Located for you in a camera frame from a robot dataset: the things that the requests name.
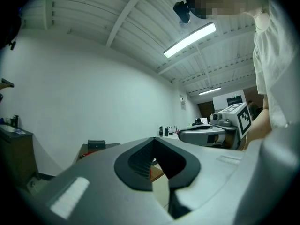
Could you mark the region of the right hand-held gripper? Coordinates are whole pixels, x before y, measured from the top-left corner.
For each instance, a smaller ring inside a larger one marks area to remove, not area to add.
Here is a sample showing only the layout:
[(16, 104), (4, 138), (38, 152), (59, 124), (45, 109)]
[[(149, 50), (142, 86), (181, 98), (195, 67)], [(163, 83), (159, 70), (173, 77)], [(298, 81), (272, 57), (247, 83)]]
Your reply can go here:
[(198, 146), (222, 145), (225, 140), (225, 132), (233, 131), (233, 143), (231, 149), (238, 149), (240, 141), (245, 137), (252, 124), (247, 103), (233, 104), (212, 115), (212, 125), (197, 125), (182, 129), (178, 138), (185, 142)]

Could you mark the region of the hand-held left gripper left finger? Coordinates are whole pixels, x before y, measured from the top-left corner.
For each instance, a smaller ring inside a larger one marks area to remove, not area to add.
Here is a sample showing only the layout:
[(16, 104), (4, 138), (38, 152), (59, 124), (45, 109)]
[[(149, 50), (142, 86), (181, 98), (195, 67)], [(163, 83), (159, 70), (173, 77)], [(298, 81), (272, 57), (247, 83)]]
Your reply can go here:
[(154, 193), (131, 189), (114, 170), (117, 157), (141, 143), (136, 140), (93, 153), (36, 196), (20, 195), (43, 225), (166, 225), (173, 218)]

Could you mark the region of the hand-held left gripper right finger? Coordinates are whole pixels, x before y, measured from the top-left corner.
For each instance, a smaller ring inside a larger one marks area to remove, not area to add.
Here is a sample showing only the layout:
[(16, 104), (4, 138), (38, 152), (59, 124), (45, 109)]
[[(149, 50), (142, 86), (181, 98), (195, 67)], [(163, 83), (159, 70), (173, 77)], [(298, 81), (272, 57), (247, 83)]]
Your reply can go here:
[(232, 181), (243, 153), (156, 138), (164, 172), (155, 182), (155, 224), (236, 225), (241, 182)]

